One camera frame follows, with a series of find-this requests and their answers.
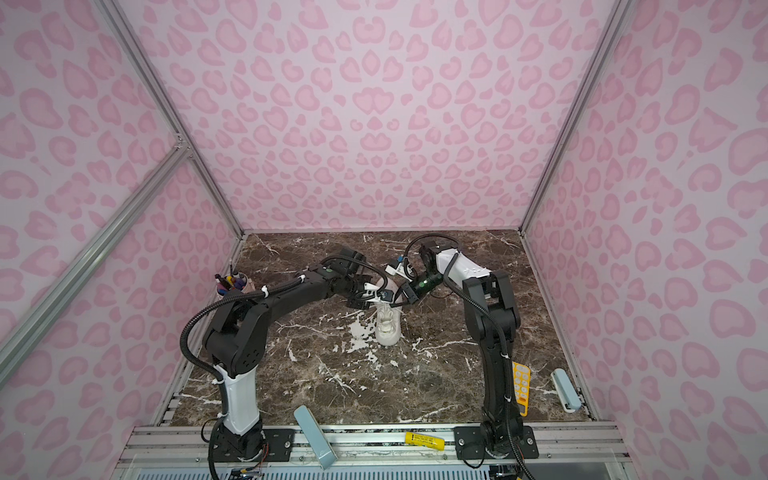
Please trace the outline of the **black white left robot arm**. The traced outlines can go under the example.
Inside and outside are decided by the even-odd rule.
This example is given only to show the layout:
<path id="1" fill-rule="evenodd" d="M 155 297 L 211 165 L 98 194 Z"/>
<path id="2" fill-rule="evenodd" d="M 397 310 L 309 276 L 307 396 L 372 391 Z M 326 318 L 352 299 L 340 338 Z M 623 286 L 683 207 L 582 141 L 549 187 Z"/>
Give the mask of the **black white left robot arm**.
<path id="1" fill-rule="evenodd" d="M 360 309 L 394 298 L 391 289 L 372 283 L 368 275 L 342 274 L 329 267 L 301 272 L 273 288 L 223 297 L 203 341 L 212 357 L 222 399 L 222 412 L 209 440 L 210 461 L 261 461 L 267 457 L 269 443 L 257 405 L 256 369 L 266 353 L 270 325 L 336 295 Z"/>

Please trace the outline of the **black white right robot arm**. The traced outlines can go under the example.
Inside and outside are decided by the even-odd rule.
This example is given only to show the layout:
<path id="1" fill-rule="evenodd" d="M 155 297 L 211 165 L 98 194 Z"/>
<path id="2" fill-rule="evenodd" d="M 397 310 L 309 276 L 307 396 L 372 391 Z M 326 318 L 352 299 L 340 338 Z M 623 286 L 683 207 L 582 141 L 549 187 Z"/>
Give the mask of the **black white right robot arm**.
<path id="1" fill-rule="evenodd" d="M 497 458 L 519 460 L 523 420 L 515 396 L 512 350 L 521 320 L 509 275 L 480 266 L 456 248 L 441 249 L 432 242 L 421 246 L 420 256 L 421 273 L 406 255 L 392 264 L 395 273 L 407 278 L 396 303 L 413 304 L 439 285 L 463 301 L 466 329 L 478 345 L 483 372 L 484 448 Z"/>

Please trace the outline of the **white knit sneaker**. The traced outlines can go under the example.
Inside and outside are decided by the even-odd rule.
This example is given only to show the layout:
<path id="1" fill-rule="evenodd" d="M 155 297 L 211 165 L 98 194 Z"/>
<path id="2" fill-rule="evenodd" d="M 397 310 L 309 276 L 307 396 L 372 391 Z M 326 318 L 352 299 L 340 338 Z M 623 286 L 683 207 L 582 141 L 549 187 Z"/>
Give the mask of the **white knit sneaker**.
<path id="1" fill-rule="evenodd" d="M 391 307 L 389 304 L 376 305 L 375 338 L 382 346 L 394 346 L 401 338 L 400 307 Z"/>

